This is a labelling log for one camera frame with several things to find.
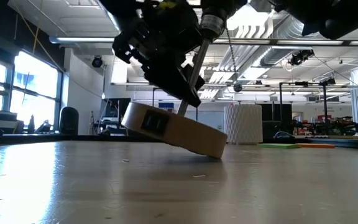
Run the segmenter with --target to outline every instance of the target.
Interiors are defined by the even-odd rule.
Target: table surface
[[[0,223],[358,223],[358,150],[0,146]]]

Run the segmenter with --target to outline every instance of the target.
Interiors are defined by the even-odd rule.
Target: curved wooden object
[[[191,152],[220,159],[227,135],[177,114],[140,103],[130,103],[122,125]]]

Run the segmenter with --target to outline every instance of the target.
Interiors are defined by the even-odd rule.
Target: green board
[[[299,149],[301,148],[298,144],[258,144],[262,148],[271,148],[271,149]]]

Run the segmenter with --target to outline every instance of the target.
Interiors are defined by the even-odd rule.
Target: white textured cylinder
[[[263,142],[262,106],[226,106],[224,108],[224,131],[230,144]]]

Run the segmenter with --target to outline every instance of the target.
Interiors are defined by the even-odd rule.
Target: overhead camera
[[[102,60],[102,56],[100,55],[95,55],[93,61],[92,61],[92,66],[94,68],[100,68],[103,66],[103,60]]]
[[[335,85],[335,84],[336,84],[336,81],[335,81],[334,77],[328,78],[327,80],[320,82],[320,85],[325,85],[325,86]]]
[[[236,83],[236,84],[234,84],[233,89],[234,89],[234,91],[235,91],[236,93],[239,93],[239,92],[242,91],[242,85]]]
[[[303,62],[309,60],[309,58],[313,56],[313,50],[300,50],[299,52],[292,54],[292,58],[288,61],[288,63],[292,66],[301,65]]]

